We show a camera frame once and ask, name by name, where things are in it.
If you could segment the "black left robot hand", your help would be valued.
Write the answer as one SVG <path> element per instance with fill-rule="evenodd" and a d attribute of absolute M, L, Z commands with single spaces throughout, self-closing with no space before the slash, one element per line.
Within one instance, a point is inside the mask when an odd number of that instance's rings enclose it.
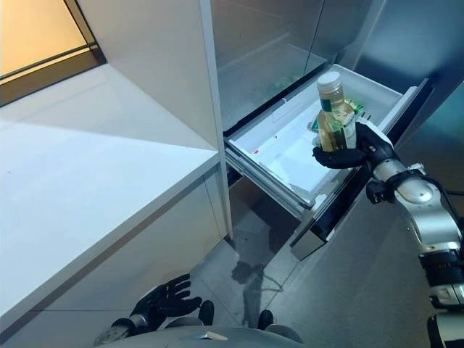
<path fill-rule="evenodd" d="M 130 314 L 140 326 L 159 327 L 168 317 L 180 317 L 195 311 L 201 297 L 190 298 L 190 274 L 183 274 L 152 289 L 142 297 Z"/>

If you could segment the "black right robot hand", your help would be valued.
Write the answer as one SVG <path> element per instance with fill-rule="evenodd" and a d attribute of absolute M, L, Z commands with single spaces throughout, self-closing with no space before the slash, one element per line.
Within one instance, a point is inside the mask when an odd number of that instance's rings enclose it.
<path fill-rule="evenodd" d="M 356 146 L 354 149 L 339 149 L 326 152 L 315 146 L 313 157 L 324 167 L 347 169 L 366 166 L 373 171 L 386 160 L 399 160 L 399 156 L 386 137 L 374 124 L 356 122 Z"/>

